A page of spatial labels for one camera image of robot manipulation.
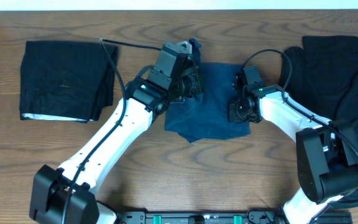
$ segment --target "black fabric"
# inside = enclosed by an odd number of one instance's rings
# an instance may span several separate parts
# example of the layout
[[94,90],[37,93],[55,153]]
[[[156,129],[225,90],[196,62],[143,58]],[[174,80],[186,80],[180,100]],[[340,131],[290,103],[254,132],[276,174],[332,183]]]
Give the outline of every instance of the black fabric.
[[[293,64],[288,91],[309,110],[352,123],[358,141],[358,37],[303,37],[303,49],[285,51]],[[280,85],[288,78],[283,61]],[[344,200],[358,198],[358,191]],[[349,208],[335,205],[335,208]]]
[[171,103],[166,112],[165,130],[174,131],[188,142],[199,139],[232,139],[250,134],[249,123],[229,122],[227,102],[237,96],[233,89],[241,65],[201,63],[201,45],[190,39],[200,65],[204,93]]
[[[117,62],[117,48],[106,46]],[[27,41],[21,65],[20,114],[97,121],[112,105],[114,72],[99,44]]]

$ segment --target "white background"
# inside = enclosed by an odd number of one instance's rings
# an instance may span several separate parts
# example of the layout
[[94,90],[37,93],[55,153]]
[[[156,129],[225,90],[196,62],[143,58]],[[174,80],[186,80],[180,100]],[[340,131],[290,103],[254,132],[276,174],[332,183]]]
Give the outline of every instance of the white background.
[[358,9],[358,0],[0,0],[0,11]]

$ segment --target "dark blue fabric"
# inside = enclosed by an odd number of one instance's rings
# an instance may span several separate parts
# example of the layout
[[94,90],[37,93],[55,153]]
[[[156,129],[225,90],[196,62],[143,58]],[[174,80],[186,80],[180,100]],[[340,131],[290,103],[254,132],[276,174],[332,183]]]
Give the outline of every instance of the dark blue fabric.
[[165,130],[174,131],[188,142],[199,139],[232,139],[250,134],[249,123],[230,123],[227,102],[237,96],[233,89],[241,65],[200,63],[201,45],[190,39],[204,82],[204,93],[184,102],[171,103],[166,112]]

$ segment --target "black cable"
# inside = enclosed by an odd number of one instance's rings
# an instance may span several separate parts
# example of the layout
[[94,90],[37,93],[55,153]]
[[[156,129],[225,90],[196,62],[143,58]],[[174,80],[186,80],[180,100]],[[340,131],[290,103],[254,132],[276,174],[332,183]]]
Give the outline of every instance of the black cable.
[[121,44],[121,45],[125,45],[125,46],[129,46],[129,47],[137,47],[137,48],[142,48],[142,49],[152,49],[152,50],[161,50],[158,47],[149,47],[149,46],[143,46],[143,45],[136,45],[136,44],[128,44],[128,43],[123,43],[123,42],[119,42],[119,41],[115,41],[115,40],[107,40],[104,38],[100,38],[100,45],[102,46],[102,48],[104,49],[104,51],[106,52],[106,55],[108,57],[109,60],[109,64],[112,67],[112,69],[114,70],[114,72],[116,73],[119,85],[121,87],[121,91],[122,91],[122,101],[123,101],[123,105],[122,105],[122,113],[119,117],[119,119],[117,120],[116,124],[110,129],[110,131],[100,140],[99,143],[97,143],[97,145],[95,145],[95,147],[88,153],[88,155],[85,157],[85,159],[82,161],[82,163],[78,166],[77,171],[75,172],[75,175],[73,177],[73,180],[71,181],[71,184],[69,186],[68,189],[68,194],[66,197],[66,202],[64,204],[64,208],[63,208],[63,215],[62,215],[62,224],[66,223],[66,219],[67,219],[67,211],[68,211],[68,206],[70,204],[70,199],[71,199],[71,195],[73,194],[73,189],[75,187],[75,183],[78,179],[78,176],[80,175],[81,171],[85,168],[85,164],[89,161],[89,159],[91,158],[91,156],[94,154],[94,152],[96,152],[96,150],[98,150],[99,146],[103,144],[103,142],[111,135],[111,133],[114,132],[114,130],[116,130],[116,128],[121,124],[122,120],[124,119],[124,115],[126,112],[126,108],[127,108],[127,98],[125,96],[125,86],[124,86],[124,82],[122,81],[122,78],[118,72],[118,69],[116,67],[116,64],[113,62],[113,60],[110,57],[109,52],[107,51],[106,47],[104,46],[103,42],[108,42],[108,43],[113,43],[113,44]]
[[[297,108],[295,105],[291,104],[288,100],[287,97],[285,97],[285,90],[287,89],[287,86],[290,82],[290,79],[291,79],[291,76],[292,76],[292,63],[291,63],[291,60],[290,58],[288,58],[288,56],[279,51],[279,50],[275,50],[275,49],[265,49],[265,50],[260,50],[256,53],[254,53],[253,55],[251,55],[243,64],[242,64],[242,68],[245,68],[247,62],[249,62],[249,60],[251,60],[253,57],[255,57],[256,55],[260,54],[260,53],[263,53],[263,52],[276,52],[280,55],[282,55],[285,60],[287,61],[288,63],[288,67],[289,67],[289,71],[288,71],[288,78],[284,84],[284,87],[283,87],[283,90],[281,92],[281,96],[284,100],[284,102],[286,102],[290,107],[292,107],[294,110],[296,110],[297,112],[299,112],[300,114],[302,114],[303,116],[307,117],[308,119],[310,119],[311,121],[314,121],[320,125],[322,125],[323,127],[329,129],[330,132],[334,133],[335,136],[339,139],[342,139],[344,141],[345,144],[347,144],[350,149],[352,150],[352,152],[354,153],[354,155],[356,156],[357,160],[358,160],[358,150],[356,149],[356,147],[354,147],[354,145],[350,142],[350,140],[348,140],[348,138],[346,138],[343,134],[341,134],[339,131],[335,130],[334,128],[332,128],[330,125],[327,125],[326,123],[316,119],[314,117],[314,115],[308,115],[307,113],[303,112],[301,109]],[[337,202],[332,202],[332,203],[341,203],[341,204],[347,204],[347,205],[355,205],[358,203],[358,199],[356,200],[347,200],[347,201],[337,201]]]

